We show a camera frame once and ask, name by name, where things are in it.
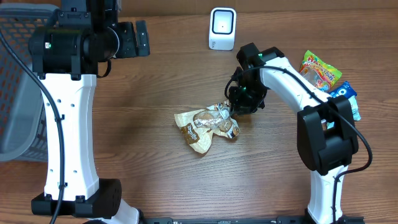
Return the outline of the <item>green Haribo candy bag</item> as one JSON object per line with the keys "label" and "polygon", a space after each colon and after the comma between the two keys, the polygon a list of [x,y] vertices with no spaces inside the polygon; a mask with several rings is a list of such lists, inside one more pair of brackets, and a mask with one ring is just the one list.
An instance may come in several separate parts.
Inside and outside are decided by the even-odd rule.
{"label": "green Haribo candy bag", "polygon": [[342,73],[334,66],[323,62],[311,51],[306,51],[299,74],[321,91],[328,92],[341,78]]}

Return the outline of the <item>beige cookie bag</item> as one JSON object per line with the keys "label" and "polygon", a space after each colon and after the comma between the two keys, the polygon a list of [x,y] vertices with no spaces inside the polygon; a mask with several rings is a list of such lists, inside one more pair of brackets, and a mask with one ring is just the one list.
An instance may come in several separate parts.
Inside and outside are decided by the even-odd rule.
{"label": "beige cookie bag", "polygon": [[186,143],[196,152],[208,152],[213,135],[234,139],[240,134],[239,126],[230,115],[229,100],[205,109],[174,114],[175,122]]}

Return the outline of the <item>light teal snack bar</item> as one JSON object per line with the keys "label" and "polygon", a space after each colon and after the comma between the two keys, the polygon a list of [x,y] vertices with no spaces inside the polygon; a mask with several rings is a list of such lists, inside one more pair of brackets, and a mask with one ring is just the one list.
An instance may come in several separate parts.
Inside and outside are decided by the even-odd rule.
{"label": "light teal snack bar", "polygon": [[[352,110],[352,113],[353,113],[353,119],[355,121],[359,121],[361,119],[361,116],[359,114],[359,107],[358,107],[358,103],[356,101],[355,96],[349,97],[348,100],[349,100],[349,102],[351,104],[351,110]],[[330,129],[330,128],[333,128],[333,127],[334,127],[334,123],[327,123],[326,124],[326,128],[327,129]]]}

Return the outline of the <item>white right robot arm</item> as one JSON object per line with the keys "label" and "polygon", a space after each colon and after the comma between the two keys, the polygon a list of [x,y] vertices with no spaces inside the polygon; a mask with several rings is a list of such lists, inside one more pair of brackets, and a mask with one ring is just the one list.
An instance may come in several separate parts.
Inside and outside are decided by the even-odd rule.
{"label": "white right robot arm", "polygon": [[259,51],[253,44],[242,46],[236,56],[240,66],[225,93],[231,114],[253,114],[265,107],[273,90],[297,116],[297,150],[310,170],[310,202],[302,218],[278,218],[278,223],[363,223],[341,209],[343,172],[358,152],[351,104],[310,84],[291,66],[276,47]]}

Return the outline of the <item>blue Oreo pack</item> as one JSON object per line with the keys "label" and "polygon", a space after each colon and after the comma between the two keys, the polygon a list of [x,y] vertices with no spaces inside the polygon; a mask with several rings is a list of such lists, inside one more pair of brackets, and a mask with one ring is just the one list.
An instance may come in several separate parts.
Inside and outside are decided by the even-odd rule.
{"label": "blue Oreo pack", "polygon": [[348,81],[345,81],[342,85],[330,91],[329,95],[333,98],[336,98],[338,96],[351,98],[352,96],[357,96],[357,92],[352,88]]}

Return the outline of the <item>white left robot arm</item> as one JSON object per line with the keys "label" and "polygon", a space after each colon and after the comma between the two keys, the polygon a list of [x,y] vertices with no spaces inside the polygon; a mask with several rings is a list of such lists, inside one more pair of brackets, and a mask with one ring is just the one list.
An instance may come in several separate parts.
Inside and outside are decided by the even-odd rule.
{"label": "white left robot arm", "polygon": [[31,201],[35,215],[88,223],[142,223],[122,198],[118,179],[97,175],[93,100],[98,65],[150,54],[146,23],[119,22],[120,1],[63,1],[55,19],[29,40],[46,115],[48,166],[44,191]]}

